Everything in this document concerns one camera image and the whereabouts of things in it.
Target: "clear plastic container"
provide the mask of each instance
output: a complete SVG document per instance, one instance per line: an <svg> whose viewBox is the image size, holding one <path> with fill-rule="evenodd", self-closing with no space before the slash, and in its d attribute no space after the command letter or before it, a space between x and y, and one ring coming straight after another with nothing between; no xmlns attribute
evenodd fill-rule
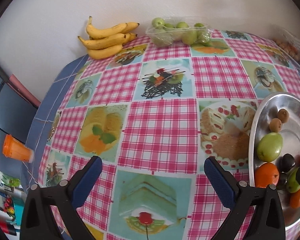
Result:
<svg viewBox="0 0 300 240"><path fill-rule="evenodd" d="M169 17L153 19L146 35L157 47L170 46L177 41L191 46L209 42L212 32L202 17Z"/></svg>
<svg viewBox="0 0 300 240"><path fill-rule="evenodd" d="M297 63L295 67L300 74L300 40L282 27L275 25L274 28L273 41Z"/></svg>

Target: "orange cup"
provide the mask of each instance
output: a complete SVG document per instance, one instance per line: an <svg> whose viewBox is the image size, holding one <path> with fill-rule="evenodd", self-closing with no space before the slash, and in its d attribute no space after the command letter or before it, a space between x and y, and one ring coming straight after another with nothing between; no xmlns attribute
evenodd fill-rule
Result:
<svg viewBox="0 0 300 240"><path fill-rule="evenodd" d="M33 150L24 146L10 134L7 134L4 139L2 153L6 157L29 163L33 161L34 157Z"/></svg>

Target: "blue gripper pad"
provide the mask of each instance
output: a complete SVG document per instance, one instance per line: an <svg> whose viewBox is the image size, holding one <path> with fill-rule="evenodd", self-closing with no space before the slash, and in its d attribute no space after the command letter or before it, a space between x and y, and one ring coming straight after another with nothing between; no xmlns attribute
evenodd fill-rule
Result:
<svg viewBox="0 0 300 240"><path fill-rule="evenodd" d="M94 184L96 183L97 179L99 178L102 172L102 160L100 157L95 158L91 166L85 171L82 176L82 179L78 182L76 187L73 189L72 192L72 206L76 209L78 207L83 206L84 202L86 201L90 191L92 190Z"/></svg>
<svg viewBox="0 0 300 240"><path fill-rule="evenodd" d="M235 206L235 192L232 187L211 161L211 158L207 158L205 160L203 167L206 176L208 177L223 206L232 210Z"/></svg>

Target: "plastic container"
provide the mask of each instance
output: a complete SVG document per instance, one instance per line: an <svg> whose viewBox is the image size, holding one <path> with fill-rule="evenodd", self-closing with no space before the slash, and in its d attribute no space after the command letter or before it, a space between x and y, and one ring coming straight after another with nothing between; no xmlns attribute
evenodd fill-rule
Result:
<svg viewBox="0 0 300 240"><path fill-rule="evenodd" d="M300 40L291 34L286 29L274 26L275 34L273 41L286 53L289 55L290 59L293 58L297 64L297 68L300 75Z"/></svg>
<svg viewBox="0 0 300 240"><path fill-rule="evenodd" d="M213 29L206 23L204 23L201 17L169 17L161 18L163 22L154 20L146 30L151 41L157 47L170 46L177 41L182 41L184 44L192 45L195 43L206 43L211 39ZM188 27L178 27L178 23L183 22Z"/></svg>
<svg viewBox="0 0 300 240"><path fill-rule="evenodd" d="M6 157L29 163L31 163L34 158L33 150L24 146L23 143L13 138L10 134L6 135L2 153Z"/></svg>

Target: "kiwi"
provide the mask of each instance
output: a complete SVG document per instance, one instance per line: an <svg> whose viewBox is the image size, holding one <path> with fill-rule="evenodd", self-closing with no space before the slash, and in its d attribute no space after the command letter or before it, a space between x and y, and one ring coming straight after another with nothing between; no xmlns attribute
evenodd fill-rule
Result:
<svg viewBox="0 0 300 240"><path fill-rule="evenodd" d="M286 123L289 120L288 111L286 109L280 109L278 112L278 119L280 119L282 123Z"/></svg>
<svg viewBox="0 0 300 240"><path fill-rule="evenodd" d="M271 120L271 122L269 124L269 129L271 132L280 132L281 126L282 126L282 123L281 123L280 119L274 118Z"/></svg>

